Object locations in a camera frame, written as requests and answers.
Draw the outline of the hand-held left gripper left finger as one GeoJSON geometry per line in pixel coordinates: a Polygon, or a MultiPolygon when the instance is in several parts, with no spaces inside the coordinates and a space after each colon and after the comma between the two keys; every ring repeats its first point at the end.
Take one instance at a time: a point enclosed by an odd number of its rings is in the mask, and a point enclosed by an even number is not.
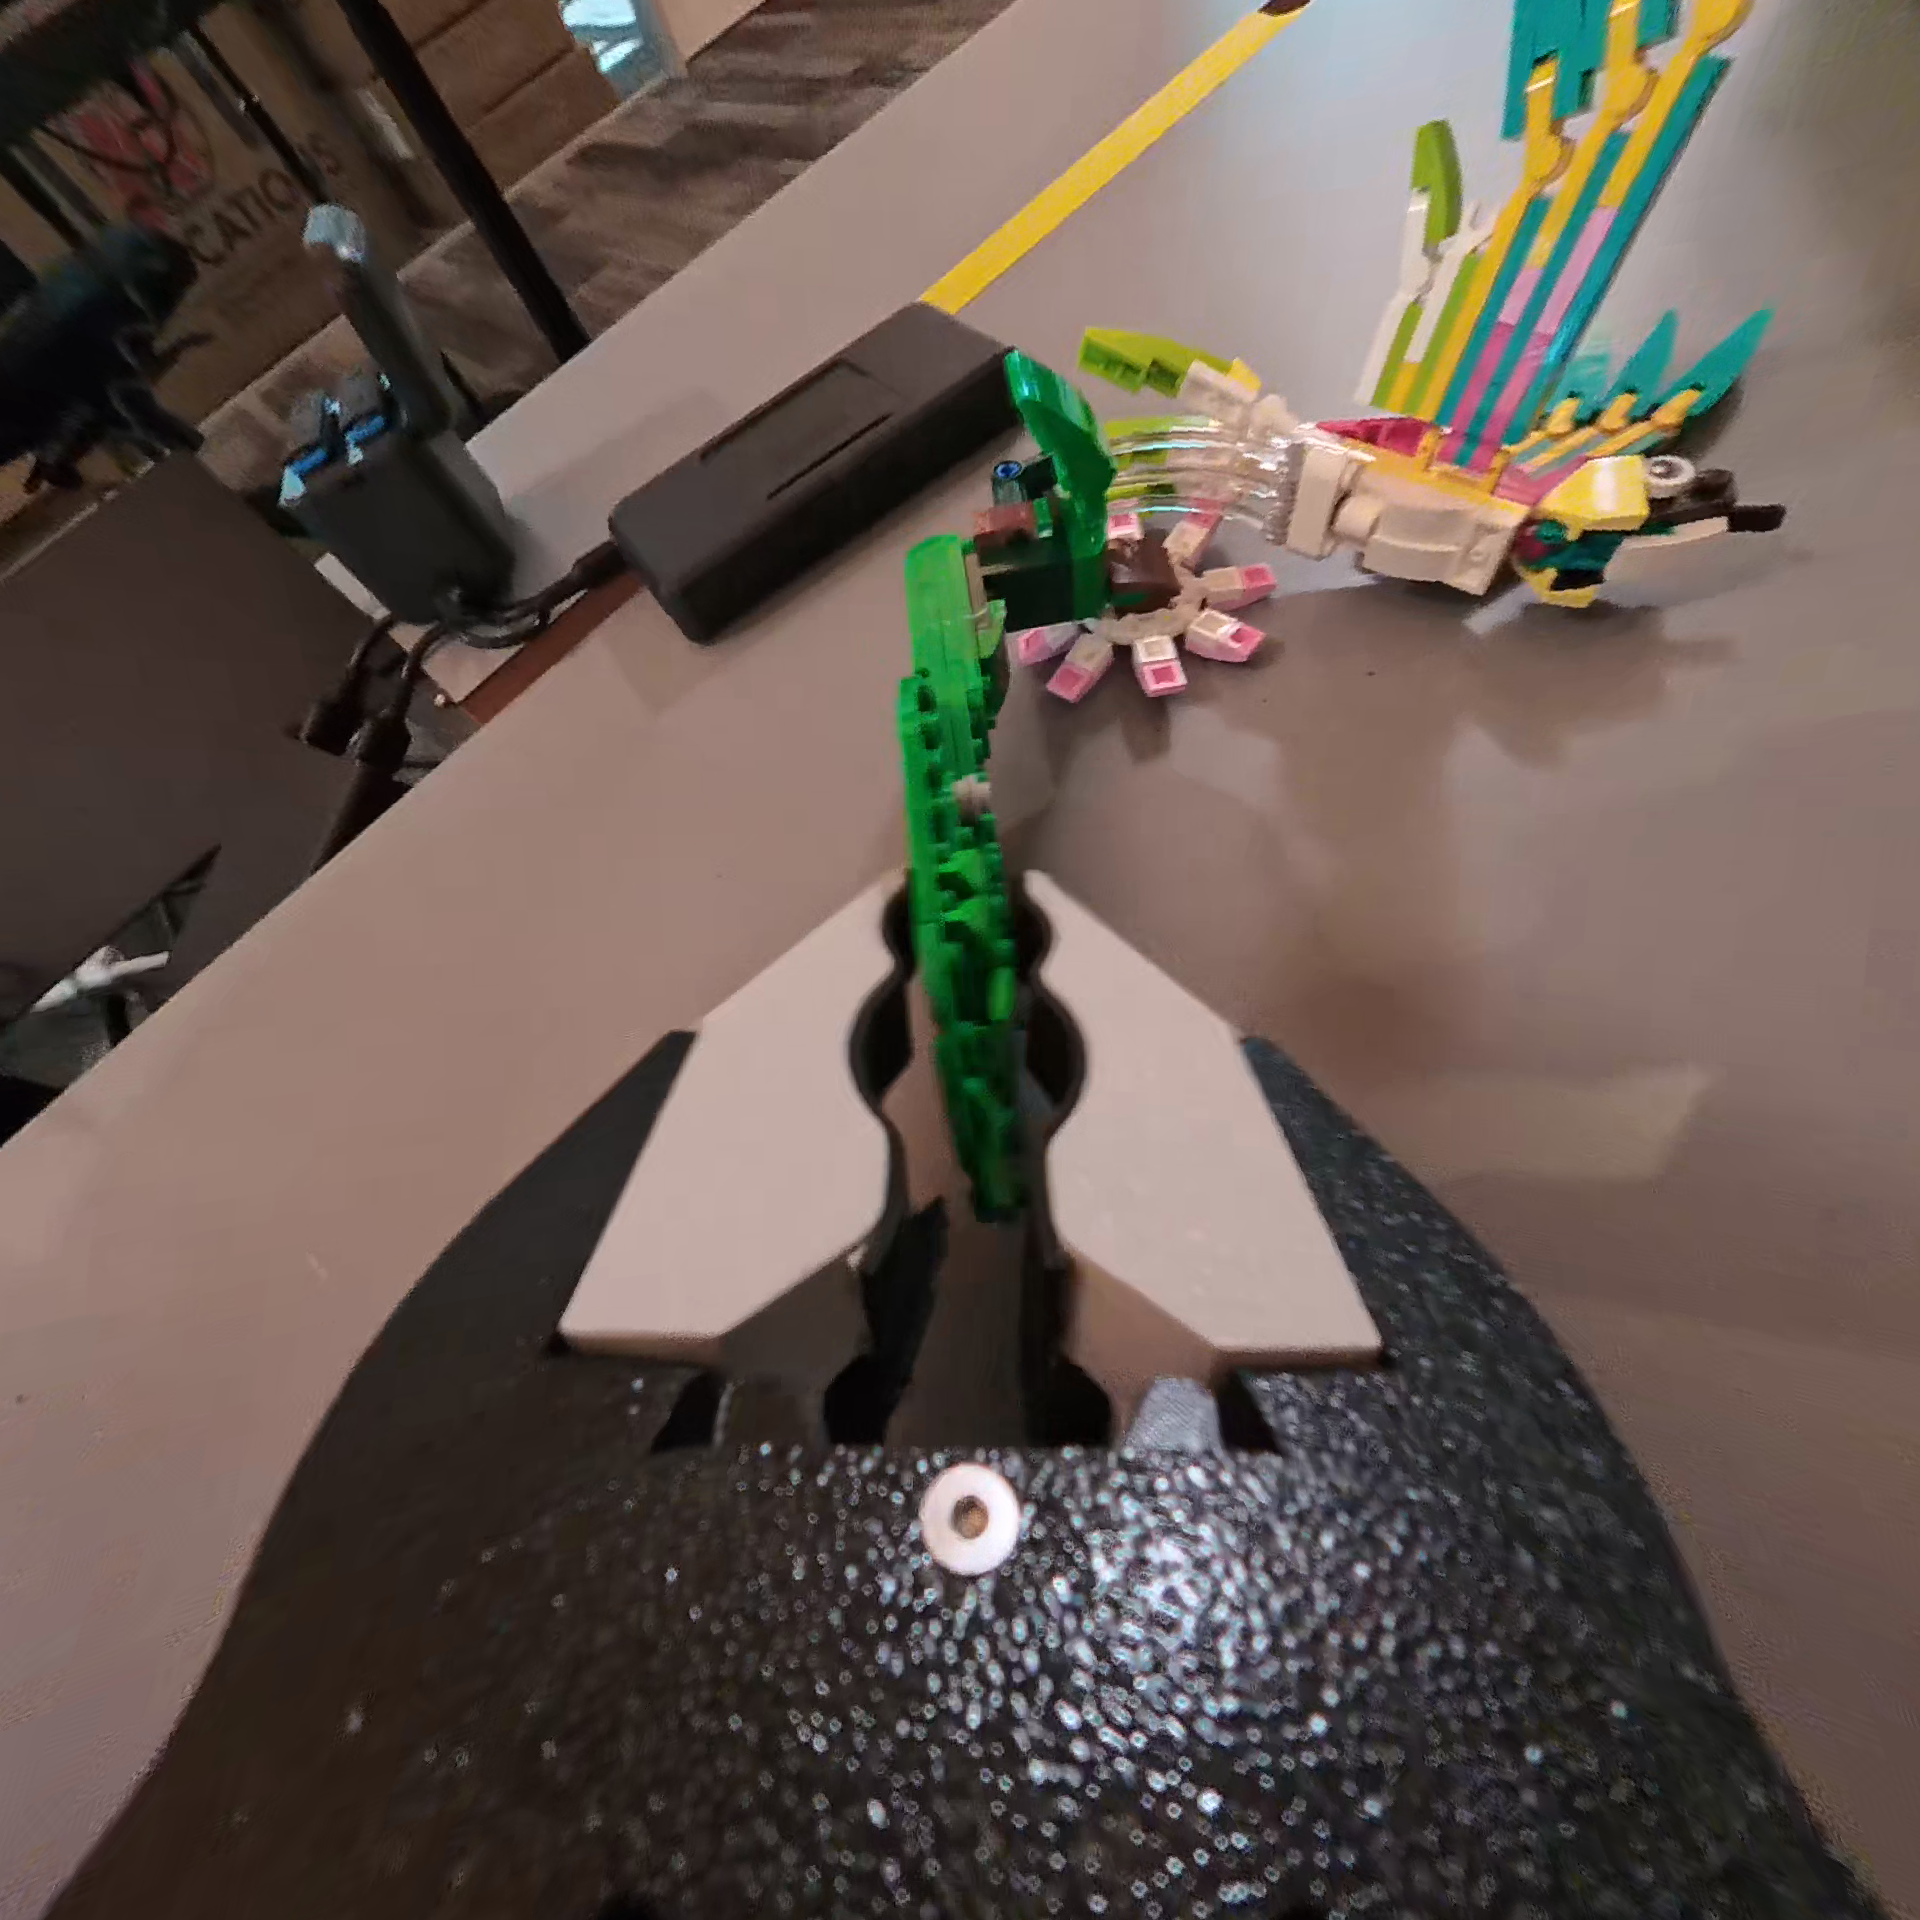
{"type": "Polygon", "coordinates": [[[902,876],[696,1025],[560,1316],[570,1354],[688,1366],[800,1425],[889,1425],[947,1256],[887,1097],[913,1060],[902,876]]]}

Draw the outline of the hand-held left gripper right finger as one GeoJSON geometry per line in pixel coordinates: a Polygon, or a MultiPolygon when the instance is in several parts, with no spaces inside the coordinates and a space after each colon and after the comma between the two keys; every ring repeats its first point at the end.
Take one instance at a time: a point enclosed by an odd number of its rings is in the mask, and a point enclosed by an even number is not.
{"type": "Polygon", "coordinates": [[[1360,1296],[1241,1034],[1042,873],[1037,1011],[1071,1060],[1040,1153],[1063,1258],[1064,1363],[1117,1429],[1182,1381],[1368,1372],[1385,1338],[1360,1296]]]}

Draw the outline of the green lego plant with flower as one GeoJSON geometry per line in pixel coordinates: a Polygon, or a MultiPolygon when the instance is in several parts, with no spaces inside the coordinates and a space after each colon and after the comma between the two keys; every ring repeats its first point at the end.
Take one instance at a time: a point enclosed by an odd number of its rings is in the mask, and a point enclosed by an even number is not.
{"type": "Polygon", "coordinates": [[[1149,698],[1185,686],[1184,646],[1245,661],[1241,613],[1273,590],[1263,566],[1202,566],[1223,494],[1166,477],[1176,443],[1238,476],[1247,449],[1279,449],[1288,410],[1235,360],[1091,326],[1085,372],[1174,400],[1169,416],[1103,427],[1081,390],[1007,352],[1002,396],[1035,454],[999,465],[968,534],[913,544],[902,563],[910,668],[897,686],[905,915],[927,997],[931,1064],[974,1213],[1023,1210],[1016,1116],[1016,907],[992,801],[992,733],[1015,666],[1049,668],[1079,705],[1126,656],[1149,698]]]}

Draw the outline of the colourful lego bird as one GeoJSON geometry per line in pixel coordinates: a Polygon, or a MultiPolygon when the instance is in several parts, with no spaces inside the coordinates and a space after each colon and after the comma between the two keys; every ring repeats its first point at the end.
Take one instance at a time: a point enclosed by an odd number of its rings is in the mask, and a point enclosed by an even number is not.
{"type": "Polygon", "coordinates": [[[1619,363],[1583,342],[1750,14],[1744,2],[1515,5],[1496,210],[1462,198],[1450,125],[1411,137],[1399,276],[1360,363],[1358,413],[1295,416],[1245,363],[1089,326],[1075,363],[1160,416],[1113,424],[1107,500],[1215,509],[1297,557],[1485,597],[1520,582],[1587,609],[1720,538],[1784,525],[1683,435],[1741,381],[1771,310],[1670,370],[1663,313],[1619,363]]]}

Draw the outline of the black power brick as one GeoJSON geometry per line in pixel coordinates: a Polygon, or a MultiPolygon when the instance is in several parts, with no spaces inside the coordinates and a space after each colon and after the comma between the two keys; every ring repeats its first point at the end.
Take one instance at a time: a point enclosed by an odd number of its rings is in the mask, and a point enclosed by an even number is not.
{"type": "Polygon", "coordinates": [[[607,538],[696,644],[1009,435],[1011,349],[913,302],[618,498],[607,538]]]}

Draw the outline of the grey usb hub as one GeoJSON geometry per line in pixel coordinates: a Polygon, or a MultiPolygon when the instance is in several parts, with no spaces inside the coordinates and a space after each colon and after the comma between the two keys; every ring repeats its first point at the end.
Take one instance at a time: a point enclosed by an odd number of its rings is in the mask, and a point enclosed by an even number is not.
{"type": "Polygon", "coordinates": [[[467,397],[355,212],[318,204],[302,240],[366,363],[294,405],[278,505],[389,614],[486,614],[512,587],[512,521],[467,452],[467,397]]]}

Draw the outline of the dark grey seat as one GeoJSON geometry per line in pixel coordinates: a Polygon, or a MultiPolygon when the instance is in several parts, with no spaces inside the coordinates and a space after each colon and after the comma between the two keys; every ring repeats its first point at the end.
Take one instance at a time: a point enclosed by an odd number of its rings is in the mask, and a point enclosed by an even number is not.
{"type": "Polygon", "coordinates": [[[173,452],[3,576],[3,1137],[226,955],[434,766],[415,674],[202,465],[173,452]]]}

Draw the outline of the black pole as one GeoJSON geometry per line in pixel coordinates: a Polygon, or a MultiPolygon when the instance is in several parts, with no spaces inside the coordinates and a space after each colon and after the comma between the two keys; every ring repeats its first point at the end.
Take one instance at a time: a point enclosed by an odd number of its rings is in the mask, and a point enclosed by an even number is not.
{"type": "Polygon", "coordinates": [[[425,155],[461,205],[467,227],[491,253],[544,346],[560,363],[585,352],[590,346],[586,326],[546,267],[534,238],[520,227],[512,204],[507,204],[467,136],[427,77],[395,18],[382,2],[341,2],[338,11],[375,75],[390,89],[395,106],[418,132],[425,155]]]}

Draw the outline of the yellow tape strip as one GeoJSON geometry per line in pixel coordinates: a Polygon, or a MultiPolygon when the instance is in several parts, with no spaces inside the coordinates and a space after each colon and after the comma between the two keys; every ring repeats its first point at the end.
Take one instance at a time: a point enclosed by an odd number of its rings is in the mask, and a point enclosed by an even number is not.
{"type": "Polygon", "coordinates": [[[1019,205],[970,252],[935,280],[918,302],[958,317],[1019,260],[1037,252],[1057,229],[1113,186],[1133,162],[1215,97],[1242,66],[1283,35],[1307,2],[1270,2],[1234,20],[1214,43],[1152,92],[1117,125],[1074,158],[1029,204],[1019,205]]]}

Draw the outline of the cardboard box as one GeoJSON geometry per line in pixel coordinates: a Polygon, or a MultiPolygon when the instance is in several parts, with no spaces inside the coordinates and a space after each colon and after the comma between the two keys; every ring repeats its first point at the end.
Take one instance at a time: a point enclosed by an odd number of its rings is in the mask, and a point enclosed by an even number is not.
{"type": "Polygon", "coordinates": [[[334,317],[313,201],[390,266],[464,220],[338,5],[3,5],[3,252],[42,270],[137,225],[193,260],[162,390],[208,411],[334,317]]]}

